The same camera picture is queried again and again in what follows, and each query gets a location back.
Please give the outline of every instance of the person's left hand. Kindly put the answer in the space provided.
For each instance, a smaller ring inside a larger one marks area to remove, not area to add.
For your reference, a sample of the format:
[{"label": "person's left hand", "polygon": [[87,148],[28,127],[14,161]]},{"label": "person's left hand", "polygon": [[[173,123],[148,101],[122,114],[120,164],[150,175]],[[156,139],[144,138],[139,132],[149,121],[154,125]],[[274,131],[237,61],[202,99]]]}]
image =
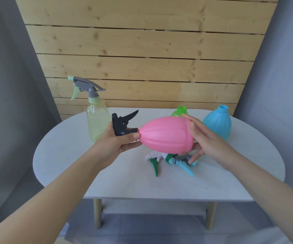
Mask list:
[{"label": "person's left hand", "polygon": [[140,141],[134,142],[140,138],[139,133],[132,133],[123,136],[116,136],[113,123],[107,125],[106,131],[100,136],[97,142],[86,152],[100,166],[100,170],[107,168],[124,151],[142,145]]}]

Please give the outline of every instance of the blue bottle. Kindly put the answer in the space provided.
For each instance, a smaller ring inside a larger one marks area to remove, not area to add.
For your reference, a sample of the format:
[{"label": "blue bottle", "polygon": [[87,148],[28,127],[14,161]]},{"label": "blue bottle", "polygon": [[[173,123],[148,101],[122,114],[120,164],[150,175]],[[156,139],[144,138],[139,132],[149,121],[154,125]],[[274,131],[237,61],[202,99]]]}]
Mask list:
[{"label": "blue bottle", "polygon": [[216,110],[209,113],[203,123],[223,139],[227,139],[231,132],[231,118],[228,113],[229,107],[220,105]]}]

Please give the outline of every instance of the hand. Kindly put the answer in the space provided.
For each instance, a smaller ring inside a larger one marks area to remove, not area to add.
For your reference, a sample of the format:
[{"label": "hand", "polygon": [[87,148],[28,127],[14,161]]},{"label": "hand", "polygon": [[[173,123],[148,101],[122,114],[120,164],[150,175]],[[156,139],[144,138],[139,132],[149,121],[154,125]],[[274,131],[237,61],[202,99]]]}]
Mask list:
[{"label": "hand", "polygon": [[103,170],[111,165],[122,152],[142,145],[140,141],[134,142],[139,138],[139,133],[116,136],[113,123],[110,122],[104,133],[86,154],[96,159],[100,170]]},{"label": "hand", "polygon": [[227,169],[230,161],[240,155],[224,139],[211,131],[199,119],[185,114],[183,116],[191,120],[189,132],[197,141],[192,148],[192,150],[197,150],[197,152],[189,160],[190,164],[194,163],[201,156],[208,155]]}]

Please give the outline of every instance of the person's right hand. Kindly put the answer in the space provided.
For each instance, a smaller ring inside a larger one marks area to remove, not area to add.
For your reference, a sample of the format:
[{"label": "person's right hand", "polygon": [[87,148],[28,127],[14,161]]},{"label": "person's right hand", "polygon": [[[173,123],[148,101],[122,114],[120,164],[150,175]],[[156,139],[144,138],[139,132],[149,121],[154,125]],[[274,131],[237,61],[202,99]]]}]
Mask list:
[{"label": "person's right hand", "polygon": [[233,161],[240,154],[219,135],[206,127],[199,119],[185,114],[183,116],[191,120],[189,132],[197,141],[192,148],[192,150],[197,151],[189,160],[189,163],[192,164],[201,156],[208,155],[214,161],[228,169],[230,161]]}]

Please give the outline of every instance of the gray and light green spray head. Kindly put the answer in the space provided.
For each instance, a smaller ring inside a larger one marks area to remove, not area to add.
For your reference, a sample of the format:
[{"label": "gray and light green spray head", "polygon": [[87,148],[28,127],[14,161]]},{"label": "gray and light green spray head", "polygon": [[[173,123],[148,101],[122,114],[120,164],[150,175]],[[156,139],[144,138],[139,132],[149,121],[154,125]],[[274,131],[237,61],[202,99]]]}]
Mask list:
[{"label": "gray and light green spray head", "polygon": [[106,90],[96,83],[84,78],[69,75],[67,79],[74,82],[74,93],[71,100],[75,99],[80,92],[87,91],[89,93],[89,102],[95,103],[94,99],[99,97],[98,92]]}]

